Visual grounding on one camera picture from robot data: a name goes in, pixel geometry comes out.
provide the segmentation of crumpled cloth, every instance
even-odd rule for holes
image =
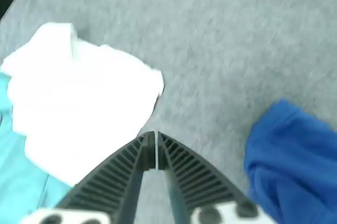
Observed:
[[[286,100],[253,126],[244,168],[249,196],[285,224],[337,223],[337,134]]]
[[[0,73],[0,223],[17,224],[38,208],[54,207],[71,187],[27,159],[25,137],[12,131],[10,77]]]
[[[137,136],[164,88],[160,71],[69,23],[44,24],[0,69],[26,156],[70,186]]]

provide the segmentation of fabric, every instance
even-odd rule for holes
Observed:
[[[160,71],[71,24],[43,25],[1,70],[26,156],[70,186],[137,136],[164,88]]]
[[[0,60],[49,21],[160,69],[165,92],[141,132],[160,131],[242,191],[253,123],[286,98],[337,129],[337,0],[15,0]],[[174,223],[165,179],[146,172],[135,224]]]
[[[250,197],[278,223],[337,223],[337,134],[282,100],[247,140]]]
[[[17,224],[42,207],[54,207],[70,187],[42,171],[24,154],[25,137],[12,131],[10,77],[0,73],[0,223]]]

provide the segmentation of dark blue cloth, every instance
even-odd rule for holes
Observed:
[[[250,198],[278,223],[337,223],[337,134],[326,123],[272,105],[252,128],[244,168]]]

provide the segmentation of gray floor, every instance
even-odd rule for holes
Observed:
[[[0,22],[0,57],[47,21],[139,57],[166,84],[143,131],[180,140],[246,191],[245,140],[273,101],[337,128],[336,12],[337,0],[16,0]],[[154,172],[135,223],[173,223]]]

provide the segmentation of light blue cloth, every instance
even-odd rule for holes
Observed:
[[[18,224],[38,208],[55,206],[70,187],[25,156],[25,137],[12,131],[9,80],[9,76],[0,73],[0,223]]]

